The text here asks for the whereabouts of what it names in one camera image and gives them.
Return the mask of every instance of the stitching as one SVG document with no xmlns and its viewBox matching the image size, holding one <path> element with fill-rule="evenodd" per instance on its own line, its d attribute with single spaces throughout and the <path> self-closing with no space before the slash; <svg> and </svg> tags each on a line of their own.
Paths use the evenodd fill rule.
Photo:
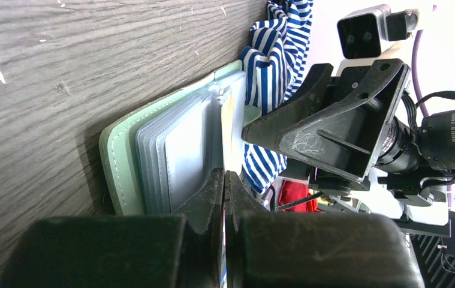
<svg viewBox="0 0 455 288">
<path fill-rule="evenodd" d="M 177 98 L 169 103 L 167 103 L 166 105 L 154 110 L 152 113 L 148 113 L 146 116 L 142 117 L 142 118 L 139 118 L 137 120 L 135 120 L 134 122 L 130 123 L 129 126 L 125 127 L 120 133 L 118 133 L 117 135 L 114 136 L 113 140 L 111 141 L 111 152 L 113 154 L 113 162 L 114 162 L 114 170 L 116 171 L 116 178 L 117 178 L 117 184 L 118 184 L 118 187 L 119 187 L 119 191 L 121 192 L 121 199 L 123 201 L 123 204 L 125 205 L 125 207 L 128 207 L 128 205 L 126 204 L 126 201 L 125 201 L 125 195 L 123 195 L 123 186 L 121 185 L 121 179 L 119 178 L 119 171 L 117 169 L 117 161 L 116 161 L 116 155 L 114 153 L 114 141 L 121 136 L 121 134 L 123 134 L 126 130 L 132 128 L 132 126 L 134 126 L 136 123 L 144 120 L 145 118 L 147 118 L 148 116 L 150 115 L 153 115 L 154 113 L 162 110 L 163 108 L 166 108 L 167 106 L 169 105 L 172 105 L 174 104 L 176 101 L 178 101 L 179 99 L 181 99 L 182 97 L 180 98 Z"/>
</svg>

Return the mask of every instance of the plastic card page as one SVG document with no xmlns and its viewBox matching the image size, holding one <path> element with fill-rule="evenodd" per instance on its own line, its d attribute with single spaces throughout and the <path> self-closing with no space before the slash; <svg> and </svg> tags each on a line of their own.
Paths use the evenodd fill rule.
<svg viewBox="0 0 455 288">
<path fill-rule="evenodd" d="M 187 110 L 210 97 L 211 93 L 206 90 L 195 91 L 138 130 L 136 142 L 140 155 L 139 165 L 147 213 L 165 213 L 168 208 L 164 209 L 164 207 L 169 207 L 168 203 L 162 201 L 156 138 L 162 133 L 164 127 L 178 121 Z"/>
<path fill-rule="evenodd" d="M 244 143 L 241 138 L 245 111 L 246 75 L 234 73 L 213 82 L 208 90 L 221 103 L 222 154 L 224 170 L 241 175 Z"/>
<path fill-rule="evenodd" d="M 168 135 L 159 136 L 162 196 L 167 189 L 170 212 L 197 192 L 212 169 L 213 121 L 211 99 L 190 110 Z"/>
</svg>

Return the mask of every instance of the camera lens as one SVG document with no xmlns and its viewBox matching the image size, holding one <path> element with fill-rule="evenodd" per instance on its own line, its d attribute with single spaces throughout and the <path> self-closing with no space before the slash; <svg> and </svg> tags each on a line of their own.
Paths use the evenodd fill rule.
<svg viewBox="0 0 455 288">
<path fill-rule="evenodd" d="M 347 44 L 352 44 L 352 43 L 354 43 L 354 36 L 352 36 L 352 35 L 347 36 Z"/>
<path fill-rule="evenodd" d="M 372 34 L 370 34 L 370 32 L 365 32 L 365 34 L 363 34 L 363 41 L 370 42 L 371 39 L 372 39 Z"/>
</svg>

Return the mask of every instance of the bolt hole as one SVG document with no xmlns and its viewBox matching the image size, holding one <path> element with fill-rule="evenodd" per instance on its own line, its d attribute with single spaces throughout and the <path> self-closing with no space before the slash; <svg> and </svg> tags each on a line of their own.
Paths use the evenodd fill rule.
<svg viewBox="0 0 455 288">
<path fill-rule="evenodd" d="M 365 99 L 369 98 L 369 94 L 367 92 L 364 92 L 364 93 L 358 94 L 358 96 L 356 96 L 356 97 L 358 99 L 365 100 Z"/>
<path fill-rule="evenodd" d="M 390 64 L 388 63 L 384 63 L 379 67 L 381 71 L 388 70 L 388 68 L 390 68 Z"/>
</svg>

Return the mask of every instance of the white wall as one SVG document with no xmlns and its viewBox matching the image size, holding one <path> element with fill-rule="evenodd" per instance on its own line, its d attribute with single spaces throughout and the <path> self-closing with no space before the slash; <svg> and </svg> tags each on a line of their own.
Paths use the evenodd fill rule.
<svg viewBox="0 0 455 288">
<path fill-rule="evenodd" d="M 347 14 L 378 4 L 388 4 L 392 11 L 418 7 L 430 7 L 431 10 L 433 3 L 438 9 L 426 23 L 418 57 L 421 90 L 423 95 L 435 91 L 455 90 L 455 1 L 452 0 L 315 0 L 308 66 L 325 62 L 335 67 L 339 66 L 343 56 L 336 23 Z M 411 64 L 410 55 L 402 58 Z M 427 108 L 431 114 L 452 110 L 455 109 L 455 101 L 433 99 L 427 102 Z M 397 115 L 406 122 L 405 110 L 402 107 L 397 111 Z"/>
</svg>

